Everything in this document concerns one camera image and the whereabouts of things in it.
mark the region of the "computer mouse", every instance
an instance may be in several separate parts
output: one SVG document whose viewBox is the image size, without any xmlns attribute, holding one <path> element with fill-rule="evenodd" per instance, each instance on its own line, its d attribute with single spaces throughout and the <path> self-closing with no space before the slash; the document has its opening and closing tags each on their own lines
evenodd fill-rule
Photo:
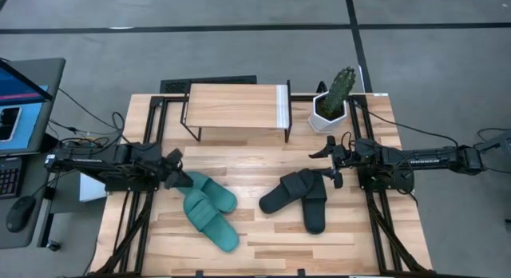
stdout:
<svg viewBox="0 0 511 278">
<path fill-rule="evenodd" d="M 9 232 L 20 232 L 25 228 L 34 210 L 35 198 L 32 196 L 21 197 L 14 203 L 7 213 L 6 226 Z"/>
</svg>

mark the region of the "concrete floor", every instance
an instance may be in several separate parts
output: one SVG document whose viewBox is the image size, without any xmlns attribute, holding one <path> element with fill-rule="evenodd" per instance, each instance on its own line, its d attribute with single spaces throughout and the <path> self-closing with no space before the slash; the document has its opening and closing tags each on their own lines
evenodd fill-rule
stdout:
<svg viewBox="0 0 511 278">
<path fill-rule="evenodd" d="M 354 1 L 359 23 L 511 22 L 511 0 Z M 348 22 L 345 0 L 8 0 L 0 11 L 0 29 Z M 511 29 L 362 30 L 361 36 L 372 87 L 390 94 L 401 123 L 467 145 L 478 142 L 478 129 L 510 127 Z M 318 81 L 358 64 L 349 30 L 16 34 L 0 35 L 0 50 L 11 60 L 66 58 L 61 87 L 106 120 L 112 111 L 126 112 L 132 93 L 157 92 L 162 79 L 256 74 L 262 83 L 291 79 L 294 92 L 311 92 Z M 63 96 L 52 117 L 109 131 Z M 400 134 L 404 149 L 448 145 L 405 129 Z M 511 169 L 498 152 L 486 158 Z M 416 191 L 436 270 L 509 276 L 510 175 L 417 173 Z M 101 214 L 58 215 L 50 237 L 62 250 L 34 243 L 2 250 L 0 276 L 81 275 Z"/>
</svg>

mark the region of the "white pot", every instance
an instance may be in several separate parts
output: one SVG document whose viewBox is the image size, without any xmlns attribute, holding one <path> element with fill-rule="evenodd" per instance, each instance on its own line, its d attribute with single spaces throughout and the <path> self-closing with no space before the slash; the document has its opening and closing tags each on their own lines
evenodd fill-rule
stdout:
<svg viewBox="0 0 511 278">
<path fill-rule="evenodd" d="M 321 117 L 316 112 L 316 101 L 327 94 L 328 92 L 321 93 L 317 97 L 314 97 L 314 99 L 312 100 L 312 113 L 309 117 L 309 124 L 316 133 L 331 133 L 339 124 L 341 124 L 341 121 L 343 121 L 347 117 L 346 101 L 344 101 L 343 115 L 339 118 L 334 119 L 333 121 L 329 121 L 328 119 Z"/>
</svg>

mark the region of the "teal slipper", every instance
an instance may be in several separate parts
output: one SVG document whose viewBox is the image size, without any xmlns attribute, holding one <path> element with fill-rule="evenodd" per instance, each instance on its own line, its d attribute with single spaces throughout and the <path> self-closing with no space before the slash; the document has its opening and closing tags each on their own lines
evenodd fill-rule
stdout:
<svg viewBox="0 0 511 278">
<path fill-rule="evenodd" d="M 238 233 L 200 190 L 192 189 L 184 198 L 184 214 L 218 248 L 225 252 L 234 250 L 240 243 Z"/>
<path fill-rule="evenodd" d="M 186 172 L 186 174 L 192 178 L 193 188 L 177 187 L 181 193 L 186 195 L 193 189 L 199 189 L 209 197 L 211 202 L 221 212 L 231 212 L 236 208 L 238 203 L 236 196 L 222 185 L 216 183 L 213 179 L 211 179 L 211 177 L 207 177 L 204 174 L 195 171 Z"/>
</svg>

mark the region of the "pair of slippers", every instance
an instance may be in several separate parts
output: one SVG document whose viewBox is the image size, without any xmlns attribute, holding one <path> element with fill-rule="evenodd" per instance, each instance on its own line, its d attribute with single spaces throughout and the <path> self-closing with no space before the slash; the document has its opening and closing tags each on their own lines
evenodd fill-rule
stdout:
<svg viewBox="0 0 511 278">
<path fill-rule="evenodd" d="M 197 231 L 206 235 L 225 252 L 236 249 L 240 238 L 222 212 L 236 208 L 236 196 L 216 183 L 211 177 L 198 172 L 187 172 L 193 180 L 191 188 L 178 187 L 185 195 L 183 208 L 186 217 Z"/>
<path fill-rule="evenodd" d="M 259 200 L 259 207 L 266 214 L 282 209 L 301 199 L 303 223 L 310 234 L 325 230 L 325 204 L 327 191 L 321 173 L 302 169 L 280 178 L 280 185 Z"/>
</svg>

